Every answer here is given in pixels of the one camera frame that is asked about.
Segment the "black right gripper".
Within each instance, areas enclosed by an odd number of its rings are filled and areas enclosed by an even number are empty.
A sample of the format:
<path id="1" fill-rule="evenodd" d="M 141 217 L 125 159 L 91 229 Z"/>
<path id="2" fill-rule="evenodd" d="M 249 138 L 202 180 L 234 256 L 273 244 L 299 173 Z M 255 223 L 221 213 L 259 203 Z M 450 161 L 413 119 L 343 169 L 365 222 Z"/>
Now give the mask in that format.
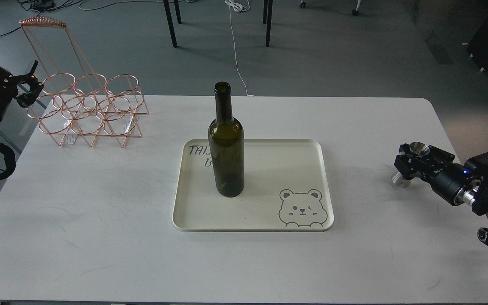
<path id="1" fill-rule="evenodd" d="M 424 143 L 402 144 L 395 157 L 395 168 L 405 180 L 420 178 L 434 193 L 452 206 L 472 206 L 482 179 L 461 164 L 455 155 Z"/>

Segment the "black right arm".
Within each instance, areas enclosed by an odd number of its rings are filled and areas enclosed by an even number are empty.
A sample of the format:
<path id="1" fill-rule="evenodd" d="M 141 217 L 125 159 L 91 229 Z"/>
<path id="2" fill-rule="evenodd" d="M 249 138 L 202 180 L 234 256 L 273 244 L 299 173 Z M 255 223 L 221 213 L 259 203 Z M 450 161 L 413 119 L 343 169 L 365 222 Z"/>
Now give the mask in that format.
<path id="1" fill-rule="evenodd" d="M 468 205 L 488 219 L 488 152 L 456 164 L 455 155 L 415 141 L 400 145 L 394 166 L 393 184 L 407 187 L 418 178 L 451 206 Z M 480 228 L 477 237 L 488 246 L 488 227 Z"/>

